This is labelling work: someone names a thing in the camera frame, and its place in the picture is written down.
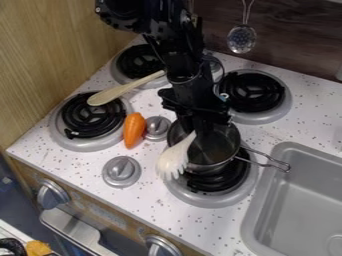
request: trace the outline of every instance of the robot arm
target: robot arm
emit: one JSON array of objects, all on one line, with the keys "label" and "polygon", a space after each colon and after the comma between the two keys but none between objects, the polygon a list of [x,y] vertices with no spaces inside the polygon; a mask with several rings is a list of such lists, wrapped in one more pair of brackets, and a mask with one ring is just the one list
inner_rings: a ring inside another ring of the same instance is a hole
[{"label": "robot arm", "polygon": [[115,29],[143,34],[172,84],[158,92],[163,107],[176,112],[186,131],[205,131],[212,123],[229,121],[228,105],[212,91],[202,19],[194,24],[183,0],[96,0],[95,12]]}]

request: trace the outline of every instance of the stove knob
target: stove knob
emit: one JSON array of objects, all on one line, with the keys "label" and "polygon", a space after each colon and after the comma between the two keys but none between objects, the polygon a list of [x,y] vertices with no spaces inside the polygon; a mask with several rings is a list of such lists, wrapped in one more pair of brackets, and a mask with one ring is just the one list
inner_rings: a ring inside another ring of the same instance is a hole
[{"label": "stove knob", "polygon": [[145,244],[149,249],[148,256],[182,256],[181,251],[161,236],[147,235]]},{"label": "stove knob", "polygon": [[138,181],[140,175],[140,164],[128,156],[119,156],[109,160],[102,170],[103,180],[116,188],[126,188],[133,185]]},{"label": "stove knob", "polygon": [[51,210],[59,204],[70,202],[66,191],[51,180],[43,180],[38,192],[37,201],[45,209]]},{"label": "stove knob", "polygon": [[162,116],[152,116],[147,118],[147,133],[145,138],[150,141],[163,141],[166,139],[167,131],[171,126],[171,121]]}]

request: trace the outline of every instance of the silver pot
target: silver pot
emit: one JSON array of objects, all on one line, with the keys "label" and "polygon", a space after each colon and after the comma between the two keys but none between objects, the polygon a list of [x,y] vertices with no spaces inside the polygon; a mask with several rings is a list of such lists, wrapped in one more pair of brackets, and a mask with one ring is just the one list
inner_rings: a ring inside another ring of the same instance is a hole
[{"label": "silver pot", "polygon": [[[171,125],[168,132],[168,145],[173,146],[183,140],[186,136],[187,133],[183,130],[180,122],[177,120]],[[261,164],[236,156],[240,148],[262,155],[268,158],[271,163]],[[233,123],[228,125],[215,124],[213,130],[209,133],[198,134],[194,142],[189,147],[188,156],[189,163],[187,165],[187,171],[190,172],[205,172],[208,170],[219,171],[234,159],[262,167],[275,167],[285,173],[288,173],[291,169],[288,163],[276,160],[257,150],[241,146],[240,132]]]}]

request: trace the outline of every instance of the white utensil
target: white utensil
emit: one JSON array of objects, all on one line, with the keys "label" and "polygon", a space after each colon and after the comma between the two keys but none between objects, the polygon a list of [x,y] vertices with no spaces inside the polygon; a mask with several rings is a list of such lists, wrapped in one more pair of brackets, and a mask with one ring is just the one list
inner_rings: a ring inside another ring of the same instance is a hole
[{"label": "white utensil", "polygon": [[142,84],[146,84],[158,77],[161,77],[165,75],[165,71],[164,70],[159,70],[151,75],[145,76],[141,79],[138,79],[136,81],[133,81],[131,83],[125,84],[125,85],[121,85],[121,86],[117,86],[114,88],[109,88],[106,90],[103,90],[101,92],[98,92],[94,95],[92,95],[87,103],[90,106],[101,106],[104,105],[112,100],[115,100],[116,98],[119,98],[120,96],[124,95],[126,92],[129,92],[131,90],[133,90],[134,88],[142,85]]},{"label": "white utensil", "polygon": [[179,178],[184,173],[189,158],[188,149],[196,138],[196,131],[190,133],[185,139],[166,149],[158,158],[157,173],[163,179]]}]

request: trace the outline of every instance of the metal sink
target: metal sink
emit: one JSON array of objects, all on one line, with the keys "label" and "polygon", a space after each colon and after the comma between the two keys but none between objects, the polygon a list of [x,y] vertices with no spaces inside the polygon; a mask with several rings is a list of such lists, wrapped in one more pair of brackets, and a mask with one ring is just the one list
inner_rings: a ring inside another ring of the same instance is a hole
[{"label": "metal sink", "polygon": [[291,173],[264,170],[241,227],[258,256],[342,256],[342,159],[285,142],[271,156]]}]

